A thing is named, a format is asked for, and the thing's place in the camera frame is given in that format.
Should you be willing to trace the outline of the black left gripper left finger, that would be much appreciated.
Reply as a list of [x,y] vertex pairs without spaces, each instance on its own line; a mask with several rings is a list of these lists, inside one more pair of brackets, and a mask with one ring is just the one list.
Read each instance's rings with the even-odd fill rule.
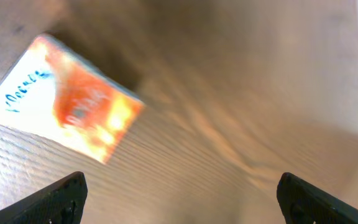
[[87,194],[77,171],[0,210],[0,223],[80,224]]

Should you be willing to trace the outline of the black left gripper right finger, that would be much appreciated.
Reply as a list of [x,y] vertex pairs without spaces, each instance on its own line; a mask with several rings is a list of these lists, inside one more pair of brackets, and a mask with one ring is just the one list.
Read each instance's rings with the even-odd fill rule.
[[285,172],[277,200],[286,224],[358,224],[358,209]]

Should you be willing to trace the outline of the orange white tissue pack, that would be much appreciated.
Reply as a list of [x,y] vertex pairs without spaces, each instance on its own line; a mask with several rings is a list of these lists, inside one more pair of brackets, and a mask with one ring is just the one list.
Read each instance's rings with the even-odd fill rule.
[[0,84],[0,124],[107,163],[144,109],[133,92],[48,34],[38,35]]

